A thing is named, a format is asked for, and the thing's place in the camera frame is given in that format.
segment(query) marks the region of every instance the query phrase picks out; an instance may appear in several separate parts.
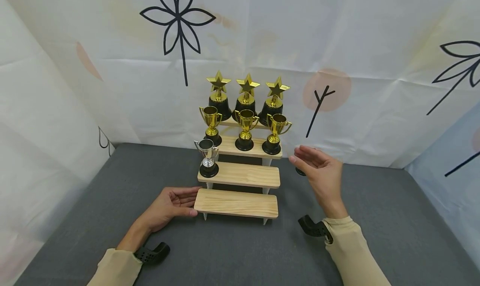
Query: beige sleeve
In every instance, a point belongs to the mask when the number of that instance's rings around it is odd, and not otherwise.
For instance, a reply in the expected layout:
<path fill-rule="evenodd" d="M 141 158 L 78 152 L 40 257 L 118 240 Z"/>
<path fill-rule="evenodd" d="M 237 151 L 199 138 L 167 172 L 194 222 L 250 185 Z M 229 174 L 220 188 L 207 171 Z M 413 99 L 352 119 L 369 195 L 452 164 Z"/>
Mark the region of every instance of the beige sleeve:
<path fill-rule="evenodd" d="M 87 286 L 132 286 L 141 268 L 142 262 L 131 251 L 109 248 Z"/>
<path fill-rule="evenodd" d="M 349 217 L 323 220 L 333 243 L 326 249 L 340 271 L 345 286 L 389 286 L 363 238 L 360 226 Z"/>

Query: black wrist strap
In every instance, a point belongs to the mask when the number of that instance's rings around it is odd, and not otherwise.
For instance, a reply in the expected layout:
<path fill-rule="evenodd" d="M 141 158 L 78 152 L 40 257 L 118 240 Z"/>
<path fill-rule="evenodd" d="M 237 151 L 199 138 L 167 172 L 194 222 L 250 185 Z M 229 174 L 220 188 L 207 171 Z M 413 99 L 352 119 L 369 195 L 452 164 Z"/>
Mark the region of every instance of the black wrist strap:
<path fill-rule="evenodd" d="M 313 237 L 325 237 L 328 243 L 333 243 L 333 238 L 331 233 L 328 231 L 325 223 L 323 221 L 319 223 L 314 223 L 310 216 L 305 215 L 301 219 L 299 219 L 299 224 L 305 232 L 309 236 Z"/>
<path fill-rule="evenodd" d="M 168 253 L 170 253 L 170 247 L 167 243 L 161 242 L 153 251 L 142 246 L 134 255 L 138 260 L 142 261 L 143 264 L 153 264 L 163 261 Z"/>

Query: left hand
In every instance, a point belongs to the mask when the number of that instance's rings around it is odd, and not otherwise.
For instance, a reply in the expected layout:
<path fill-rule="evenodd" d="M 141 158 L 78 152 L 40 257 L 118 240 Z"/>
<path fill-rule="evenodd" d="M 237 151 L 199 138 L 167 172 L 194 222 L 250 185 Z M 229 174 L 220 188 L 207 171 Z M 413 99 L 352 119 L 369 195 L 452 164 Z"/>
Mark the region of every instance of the left hand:
<path fill-rule="evenodd" d="M 200 188 L 202 187 L 165 187 L 137 222 L 154 233 L 166 226 L 175 216 L 197 216 L 198 212 L 192 207 Z"/>

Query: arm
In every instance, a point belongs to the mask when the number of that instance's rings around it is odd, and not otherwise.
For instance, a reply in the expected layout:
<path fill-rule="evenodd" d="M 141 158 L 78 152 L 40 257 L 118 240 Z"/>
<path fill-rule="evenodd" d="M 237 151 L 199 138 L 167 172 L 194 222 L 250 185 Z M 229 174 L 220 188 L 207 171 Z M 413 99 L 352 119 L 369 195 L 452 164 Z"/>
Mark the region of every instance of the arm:
<path fill-rule="evenodd" d="M 197 216 L 192 207 L 198 189 L 166 187 L 133 223 L 116 249 L 107 249 L 87 286 L 132 286 L 142 267 L 133 255 L 151 233 L 158 232 L 175 216 Z"/>
<path fill-rule="evenodd" d="M 338 267 L 345 286 L 389 286 L 362 235 L 360 226 L 348 216 L 343 204 L 340 185 L 342 163 L 311 147 L 301 145 L 295 149 L 291 163 L 302 170 L 322 207 L 323 220 L 333 242 L 326 249 Z"/>

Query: light blue fabric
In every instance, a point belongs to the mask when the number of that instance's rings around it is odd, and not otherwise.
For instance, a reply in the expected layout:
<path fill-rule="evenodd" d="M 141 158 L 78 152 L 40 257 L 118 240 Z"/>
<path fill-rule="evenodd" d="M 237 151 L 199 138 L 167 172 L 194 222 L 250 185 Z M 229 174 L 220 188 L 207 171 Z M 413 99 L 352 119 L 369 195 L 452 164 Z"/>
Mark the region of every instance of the light blue fabric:
<path fill-rule="evenodd" d="M 478 152 L 479 129 L 480 103 L 405 169 L 480 268 L 480 156 L 445 176 Z"/>

